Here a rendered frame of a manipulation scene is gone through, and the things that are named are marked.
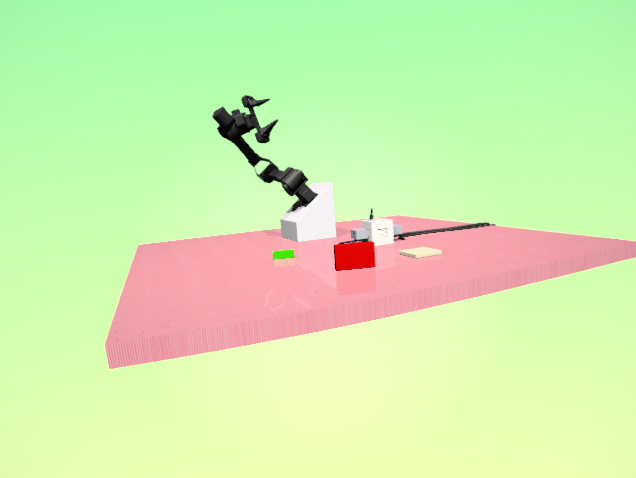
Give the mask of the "small green block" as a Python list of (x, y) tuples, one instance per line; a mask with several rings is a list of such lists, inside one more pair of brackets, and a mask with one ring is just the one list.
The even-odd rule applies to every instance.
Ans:
[(273, 260), (276, 259), (285, 259), (285, 258), (294, 258), (294, 250), (282, 250), (282, 251), (273, 251)]

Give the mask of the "cream flat square slab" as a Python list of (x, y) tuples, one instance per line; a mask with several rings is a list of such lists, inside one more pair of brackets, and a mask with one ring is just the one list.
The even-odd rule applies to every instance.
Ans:
[(436, 255), (442, 255), (442, 250), (427, 248), (427, 247), (419, 247), (412, 248), (406, 250), (399, 250), (399, 255), (404, 255), (412, 258), (424, 258)]

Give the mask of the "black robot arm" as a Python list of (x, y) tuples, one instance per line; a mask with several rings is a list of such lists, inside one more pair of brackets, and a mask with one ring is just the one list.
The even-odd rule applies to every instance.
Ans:
[[(229, 114), (223, 106), (213, 112), (212, 118), (220, 125), (217, 128), (219, 132), (218, 134), (236, 145), (236, 148), (243, 153), (243, 155), (248, 159), (250, 165), (254, 167), (259, 179), (265, 183), (271, 183), (272, 181), (280, 182), (281, 186), (289, 196), (295, 195), (302, 202), (302, 205), (307, 207), (318, 194), (313, 192), (305, 184), (308, 181), (308, 178), (305, 176), (303, 171), (293, 167), (287, 167), (284, 170), (279, 170), (279, 168), (270, 161), (270, 159), (261, 157), (250, 145), (247, 144), (247, 142), (242, 138), (242, 134), (239, 132), (240, 129), (251, 127), (247, 124), (245, 118), (247, 112), (240, 112), (239, 109), (235, 109), (230, 113), (231, 114)], [(236, 128), (236, 124), (238, 129), (240, 128), (239, 130)], [(260, 161), (265, 161), (269, 164), (259, 175), (255, 166)]]

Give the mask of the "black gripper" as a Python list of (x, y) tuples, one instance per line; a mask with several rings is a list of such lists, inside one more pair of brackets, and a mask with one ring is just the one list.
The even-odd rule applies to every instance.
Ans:
[(270, 101), (270, 99), (262, 99), (262, 100), (256, 100), (254, 99), (253, 96), (250, 95), (243, 95), (241, 97), (241, 102), (243, 104), (244, 108), (248, 108), (250, 114), (245, 115), (247, 124), (249, 124), (251, 127), (246, 128), (246, 129), (238, 129), (238, 126), (236, 124), (236, 128), (239, 130), (239, 132), (244, 135), (246, 133), (249, 133), (251, 130), (256, 128), (256, 133), (255, 138), (256, 141), (259, 143), (268, 143), (269, 141), (271, 141), (271, 139), (269, 137), (271, 137), (271, 132), (273, 130), (273, 128), (275, 127), (275, 125), (277, 124), (277, 122), (279, 121), (279, 119), (276, 119), (274, 121), (272, 121), (271, 123), (269, 123), (268, 125), (264, 126), (261, 128), (259, 121), (257, 120), (257, 117), (255, 115), (255, 110), (254, 107), (255, 106), (260, 106), (265, 102)]

